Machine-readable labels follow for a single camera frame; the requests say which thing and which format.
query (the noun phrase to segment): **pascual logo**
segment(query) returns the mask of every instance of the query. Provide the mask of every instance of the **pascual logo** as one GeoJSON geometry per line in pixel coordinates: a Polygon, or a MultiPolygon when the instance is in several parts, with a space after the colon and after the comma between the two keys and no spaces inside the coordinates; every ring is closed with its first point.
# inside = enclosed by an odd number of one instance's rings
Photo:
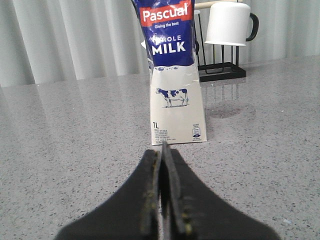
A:
{"type": "Polygon", "coordinates": [[[191,0],[182,0],[178,4],[157,8],[141,7],[140,20],[143,27],[150,27],[154,23],[181,19],[192,19],[191,0]]]}

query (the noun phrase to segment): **cow illustration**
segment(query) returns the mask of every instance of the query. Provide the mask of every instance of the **cow illustration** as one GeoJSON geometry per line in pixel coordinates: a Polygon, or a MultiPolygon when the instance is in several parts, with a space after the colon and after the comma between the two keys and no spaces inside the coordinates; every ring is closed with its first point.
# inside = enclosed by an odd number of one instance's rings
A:
{"type": "Polygon", "coordinates": [[[164,100],[166,101],[166,108],[171,108],[172,107],[172,103],[171,101],[181,101],[181,105],[179,107],[182,106],[187,106],[188,105],[188,91],[187,89],[183,88],[183,89],[179,89],[179,90],[163,90],[161,88],[157,88],[155,91],[156,94],[161,94],[164,98],[164,100]]]}

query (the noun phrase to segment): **white curtain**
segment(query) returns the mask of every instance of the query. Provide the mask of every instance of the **white curtain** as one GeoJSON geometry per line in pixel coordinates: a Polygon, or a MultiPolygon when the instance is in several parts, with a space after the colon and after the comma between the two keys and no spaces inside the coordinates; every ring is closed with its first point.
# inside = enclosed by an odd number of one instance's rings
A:
{"type": "MultiPolygon", "coordinates": [[[[244,2],[260,27],[240,63],[320,54],[319,0],[244,2]]],[[[0,85],[147,74],[142,40],[130,0],[0,0],[0,85]]]]}

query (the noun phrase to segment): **white cup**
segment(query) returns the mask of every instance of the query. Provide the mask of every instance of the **white cup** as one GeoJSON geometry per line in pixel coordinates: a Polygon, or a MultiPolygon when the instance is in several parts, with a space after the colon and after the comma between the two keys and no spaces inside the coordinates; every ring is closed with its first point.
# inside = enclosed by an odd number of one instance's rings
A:
{"type": "Polygon", "coordinates": [[[240,2],[217,2],[210,8],[209,24],[206,34],[207,44],[245,46],[246,41],[255,38],[259,20],[250,13],[247,4],[240,2]],[[249,18],[253,20],[250,37],[247,38],[249,18]]]}

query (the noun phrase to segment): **granite countertop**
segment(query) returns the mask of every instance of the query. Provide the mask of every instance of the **granite countertop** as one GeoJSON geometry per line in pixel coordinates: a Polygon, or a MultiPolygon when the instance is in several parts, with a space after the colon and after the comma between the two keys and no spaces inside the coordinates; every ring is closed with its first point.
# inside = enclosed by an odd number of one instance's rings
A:
{"type": "MultiPolygon", "coordinates": [[[[204,82],[208,142],[175,144],[216,194],[283,240],[320,239],[320,56],[204,82]]],[[[52,239],[151,146],[149,76],[0,88],[0,239],[52,239]]]]}

